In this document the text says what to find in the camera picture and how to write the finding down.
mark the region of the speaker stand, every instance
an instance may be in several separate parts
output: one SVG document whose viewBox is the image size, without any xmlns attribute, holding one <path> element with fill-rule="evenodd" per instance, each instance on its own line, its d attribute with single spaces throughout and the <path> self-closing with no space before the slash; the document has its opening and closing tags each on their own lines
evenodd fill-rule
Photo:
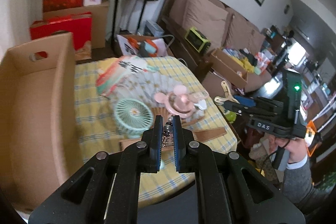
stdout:
<svg viewBox="0 0 336 224">
<path fill-rule="evenodd" d="M 142 5 L 142 9 L 141 9 L 141 13 L 140 13 L 140 18 L 139 18 L 139 21 L 138 21 L 138 26 L 137 26 L 137 28 L 136 28 L 136 34 L 138 33 L 138 31 L 139 31 L 139 29 L 140 29 L 140 24 L 141 24 L 141 20 L 142 20 L 142 16 L 143 16 L 143 12 L 144 12 L 144 10 L 145 10 L 145 6 L 146 6 L 146 4 L 147 4 L 147 1 L 144 0 L 144 1 L 143 1 L 143 5 Z"/>
<path fill-rule="evenodd" d="M 111 48 L 112 48 L 113 39 L 114 39 L 114 35 L 115 35 L 115 30 L 116 30 L 116 18 L 117 18 L 117 10 L 118 10 L 118 1 L 119 0 L 115 0 L 115 4 L 114 4 L 112 33 L 111 33 Z"/>
</svg>

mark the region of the pink fan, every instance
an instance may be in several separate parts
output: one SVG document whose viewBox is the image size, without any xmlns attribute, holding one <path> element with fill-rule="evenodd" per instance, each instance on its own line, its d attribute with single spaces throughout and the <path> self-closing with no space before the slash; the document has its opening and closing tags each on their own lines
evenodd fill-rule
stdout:
<svg viewBox="0 0 336 224">
<path fill-rule="evenodd" d="M 174 87 L 174 92 L 169 92 L 167 95 L 164 93 L 157 93 L 154 95 L 154 99 L 160 104 L 165 104 L 167 110 L 173 115 L 179 115 L 182 119 L 186 119 L 195 112 L 194 103 L 209 97 L 209 94 L 206 91 L 200 93 L 203 96 L 199 96 L 199 93 L 188 95 L 186 86 L 177 85 Z M 176 96 L 173 105 L 171 105 L 170 97 L 173 94 Z"/>
</svg>

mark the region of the yellow checkered tablecloth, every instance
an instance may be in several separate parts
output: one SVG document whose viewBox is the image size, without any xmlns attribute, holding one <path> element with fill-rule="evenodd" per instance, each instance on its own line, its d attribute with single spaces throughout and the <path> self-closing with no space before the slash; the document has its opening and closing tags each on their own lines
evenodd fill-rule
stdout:
<svg viewBox="0 0 336 224">
<path fill-rule="evenodd" d="M 99 151 L 115 153 L 120 151 L 119 140 L 109 101 L 99 96 L 95 82 L 98 69 L 105 69 L 116 59 L 86 63 L 76 66 L 75 111 L 77 133 L 83 161 L 86 162 Z M 160 73 L 169 75 L 187 86 L 190 92 L 204 88 L 191 71 L 174 57 L 146 58 L 151 66 L 157 66 Z M 205 118 L 187 127 L 192 131 L 225 127 L 227 134 L 205 142 L 212 150 L 228 153 L 235 150 L 236 137 L 222 117 L 213 101 L 208 98 Z M 175 170 L 174 152 L 162 152 L 164 168 L 157 174 L 142 174 L 139 190 L 139 207 L 157 203 L 194 180 L 194 174 L 179 174 Z"/>
</svg>

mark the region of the floor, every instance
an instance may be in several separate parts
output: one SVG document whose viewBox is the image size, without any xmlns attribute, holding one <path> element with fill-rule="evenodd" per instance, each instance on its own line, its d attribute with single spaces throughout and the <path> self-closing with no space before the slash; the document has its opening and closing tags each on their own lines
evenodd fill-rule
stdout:
<svg viewBox="0 0 336 224">
<path fill-rule="evenodd" d="M 251 92 L 248 94 L 249 97 L 265 97 L 268 99 L 273 99 L 283 87 L 282 73 L 279 72 L 275 77 L 273 77 L 269 82 L 263 85 L 259 90 Z"/>
</svg>

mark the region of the brown sofa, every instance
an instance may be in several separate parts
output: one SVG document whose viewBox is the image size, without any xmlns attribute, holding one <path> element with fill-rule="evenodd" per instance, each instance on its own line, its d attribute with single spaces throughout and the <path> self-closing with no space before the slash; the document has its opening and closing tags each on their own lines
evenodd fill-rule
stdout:
<svg viewBox="0 0 336 224">
<path fill-rule="evenodd" d="M 186 17 L 191 17 L 193 23 L 186 22 Z M 212 22 L 216 24 L 216 29 L 209 28 Z M 207 55 L 201 56 L 185 41 L 186 29 L 190 24 L 195 25 L 206 37 L 213 37 L 212 50 L 215 47 L 230 47 L 237 50 L 247 48 L 252 54 L 256 54 L 260 51 L 265 38 L 254 24 L 219 0 L 165 0 L 157 23 L 166 33 L 176 37 L 177 41 L 171 45 L 173 54 L 176 58 L 186 61 L 189 69 L 202 82 L 211 97 L 220 96 L 222 79 L 212 74 L 213 70 L 211 63 L 207 62 Z M 245 92 L 259 89 L 271 78 L 267 71 L 261 75 L 248 73 Z"/>
</svg>

